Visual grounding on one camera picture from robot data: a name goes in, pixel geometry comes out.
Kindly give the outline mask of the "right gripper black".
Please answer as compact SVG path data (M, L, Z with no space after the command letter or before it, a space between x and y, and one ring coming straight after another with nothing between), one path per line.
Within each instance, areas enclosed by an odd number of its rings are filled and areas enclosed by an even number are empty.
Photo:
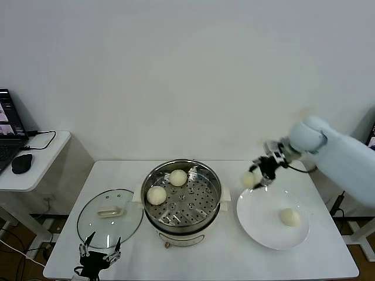
M261 156L252 161L248 171L253 173L258 168L260 168L263 177L257 184L254 185L254 190L268 187L271 184L271 181L276 178L275 172L279 168L279 163L274 157Z

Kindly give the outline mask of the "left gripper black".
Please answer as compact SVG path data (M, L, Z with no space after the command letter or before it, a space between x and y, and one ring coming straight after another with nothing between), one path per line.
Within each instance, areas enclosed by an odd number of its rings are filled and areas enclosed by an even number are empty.
M111 254L89 251L88 248L96 232L88 236L79 245L81 272L83 277L99 277L101 270L108 269L111 262L116 262L121 256L121 237L118 238L114 252Z

